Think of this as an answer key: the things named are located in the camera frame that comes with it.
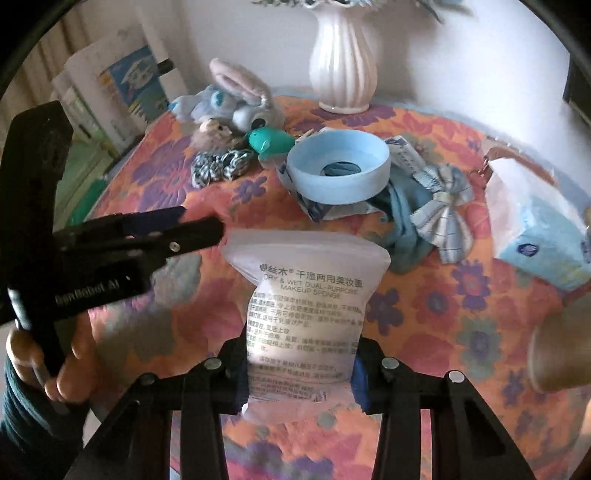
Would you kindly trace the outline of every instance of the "floral tablecloth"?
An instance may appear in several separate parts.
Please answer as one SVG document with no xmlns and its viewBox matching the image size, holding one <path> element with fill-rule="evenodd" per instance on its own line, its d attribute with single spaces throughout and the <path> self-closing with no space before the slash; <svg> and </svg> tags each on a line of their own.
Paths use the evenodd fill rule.
<svg viewBox="0 0 591 480">
<path fill-rule="evenodd" d="M 460 122 L 386 105 L 341 116 L 319 109 L 312 100 L 279 101 L 293 134 L 324 126 L 362 129 L 382 138 L 400 134 L 430 162 L 450 162 L 466 172 L 482 166 L 484 133 Z M 369 239 L 391 228 L 376 213 L 316 225 L 281 187 L 274 171 L 258 169 L 233 182 L 194 189 L 189 141 L 181 126 L 164 115 L 113 179 L 95 216 L 184 205 L 187 219 L 215 211 L 229 228 L 320 229 Z M 363 334 L 416 371 L 464 371 L 536 475 L 559 478 L 570 459 L 588 395 L 537 394 L 528 383 L 525 363 L 534 326 L 548 312 L 562 309 L 573 295 L 564 296 L 492 258 L 482 185 L 478 177 L 470 178 L 476 198 L 461 208 L 475 237 L 468 258 L 441 265 L 433 252 L 404 276 L 387 273 L 368 304 Z M 161 377 L 185 372 L 239 335 L 253 290 L 225 263 L 218 248 L 177 257 L 156 274 L 149 294 L 92 313 L 101 356 L 126 384 L 142 372 Z M 371 477 L 379 418 L 365 416 L 354 404 L 275 426 L 234 417 L 223 421 L 232 479 Z M 177 427 L 175 418 L 173 466 L 178 465 Z M 428 435 L 424 422 L 425 479 L 430 478 Z"/>
</svg>

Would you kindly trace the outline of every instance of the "plush toy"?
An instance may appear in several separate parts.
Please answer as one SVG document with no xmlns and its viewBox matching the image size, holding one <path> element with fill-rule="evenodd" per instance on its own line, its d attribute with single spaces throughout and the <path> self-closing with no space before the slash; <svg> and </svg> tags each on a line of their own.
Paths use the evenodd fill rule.
<svg viewBox="0 0 591 480">
<path fill-rule="evenodd" d="M 209 68 L 214 85 L 170 104 L 178 121 L 202 124 L 210 118 L 226 119 L 233 129 L 242 133 L 283 126 L 283 111 L 275 105 L 269 87 L 260 78 L 241 65 L 220 59 L 213 59 Z"/>
<path fill-rule="evenodd" d="M 220 120 L 208 118 L 195 130 L 191 147 L 201 153 L 220 154 L 239 148 L 243 142 L 242 136 L 235 136 L 230 127 Z"/>
</svg>

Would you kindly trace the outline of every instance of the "box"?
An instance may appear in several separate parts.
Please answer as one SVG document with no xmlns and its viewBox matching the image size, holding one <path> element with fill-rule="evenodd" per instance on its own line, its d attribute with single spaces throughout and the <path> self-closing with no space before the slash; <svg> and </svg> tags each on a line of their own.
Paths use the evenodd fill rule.
<svg viewBox="0 0 591 480">
<path fill-rule="evenodd" d="M 562 290 L 591 278 L 587 227 L 561 193 L 513 158 L 490 162 L 493 255 Z"/>
</svg>

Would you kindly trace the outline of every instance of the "plastic wrapper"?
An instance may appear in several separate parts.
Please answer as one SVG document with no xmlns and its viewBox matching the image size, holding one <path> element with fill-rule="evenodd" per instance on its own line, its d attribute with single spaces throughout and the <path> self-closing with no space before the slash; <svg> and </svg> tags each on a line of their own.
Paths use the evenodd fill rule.
<svg viewBox="0 0 591 480">
<path fill-rule="evenodd" d="M 246 320 L 245 418 L 285 423 L 352 401 L 365 306 L 388 252 L 343 233 L 234 230 L 223 254 L 256 285 Z"/>
<path fill-rule="evenodd" d="M 493 254 L 562 290 L 591 278 L 587 227 L 552 185 L 513 158 L 491 161 L 486 186 Z"/>
</svg>

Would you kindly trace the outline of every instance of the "plaid bow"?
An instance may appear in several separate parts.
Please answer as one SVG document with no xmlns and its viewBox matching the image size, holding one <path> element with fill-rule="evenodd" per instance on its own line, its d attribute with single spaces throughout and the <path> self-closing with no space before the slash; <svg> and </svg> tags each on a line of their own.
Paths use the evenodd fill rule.
<svg viewBox="0 0 591 480">
<path fill-rule="evenodd" d="M 427 165 L 413 177 L 433 192 L 433 200 L 410 216 L 417 233 L 439 248 L 442 263 L 463 260 L 472 249 L 474 238 L 456 207 L 474 197 L 468 179 L 459 168 L 449 164 Z"/>
</svg>

